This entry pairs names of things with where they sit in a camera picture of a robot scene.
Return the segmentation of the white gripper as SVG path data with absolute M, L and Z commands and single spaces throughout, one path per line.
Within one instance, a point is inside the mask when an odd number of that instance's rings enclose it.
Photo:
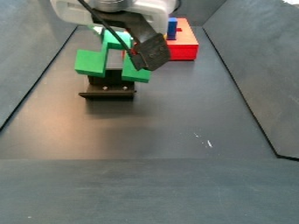
M 130 11 L 145 16 L 157 32 L 167 33 L 169 16 L 175 10 L 177 0 L 85 0 L 89 6 L 107 13 Z M 91 14 L 79 0 L 51 0 L 58 17 L 78 25 L 94 25 Z

